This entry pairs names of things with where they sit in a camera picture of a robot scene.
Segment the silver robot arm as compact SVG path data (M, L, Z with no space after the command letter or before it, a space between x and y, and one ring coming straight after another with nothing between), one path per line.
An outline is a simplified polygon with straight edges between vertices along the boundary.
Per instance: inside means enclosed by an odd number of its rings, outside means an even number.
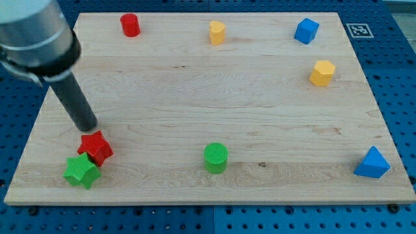
M62 81L80 54L56 0L1 0L1 64L14 77L40 86Z

